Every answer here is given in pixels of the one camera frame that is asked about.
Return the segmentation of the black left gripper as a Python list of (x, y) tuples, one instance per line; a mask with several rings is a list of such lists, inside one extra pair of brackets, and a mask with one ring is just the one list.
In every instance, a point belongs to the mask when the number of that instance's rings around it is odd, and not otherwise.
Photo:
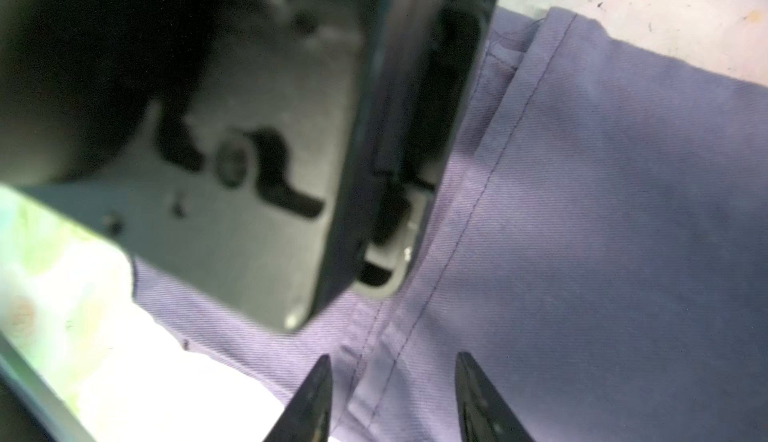
[(405, 282), (497, 0), (1, 0), (1, 181), (257, 323)]

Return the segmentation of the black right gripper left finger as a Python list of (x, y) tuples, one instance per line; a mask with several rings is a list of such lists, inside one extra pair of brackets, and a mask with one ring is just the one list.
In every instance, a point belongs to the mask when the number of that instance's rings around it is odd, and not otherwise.
[(330, 437), (333, 374), (321, 355), (286, 405), (264, 442), (326, 442)]

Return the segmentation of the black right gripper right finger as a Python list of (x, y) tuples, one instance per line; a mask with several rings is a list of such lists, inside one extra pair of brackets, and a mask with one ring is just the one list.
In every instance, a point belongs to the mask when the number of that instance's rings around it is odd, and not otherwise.
[(469, 352), (457, 354), (455, 392), (464, 442), (534, 441)]

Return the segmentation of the purple trousers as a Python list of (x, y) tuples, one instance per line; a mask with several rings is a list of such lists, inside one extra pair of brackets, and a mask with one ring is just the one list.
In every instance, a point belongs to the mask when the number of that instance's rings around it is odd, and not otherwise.
[(539, 441), (767, 437), (767, 90), (552, 9), (496, 15), (403, 289), (264, 331), (144, 264), (134, 298), (344, 441), (456, 441), (470, 352)]

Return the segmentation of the aluminium front rail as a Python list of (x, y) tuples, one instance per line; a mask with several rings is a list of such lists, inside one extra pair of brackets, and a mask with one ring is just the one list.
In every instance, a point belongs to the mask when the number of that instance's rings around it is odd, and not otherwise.
[(1, 335), (1, 440), (94, 441), (4, 335)]

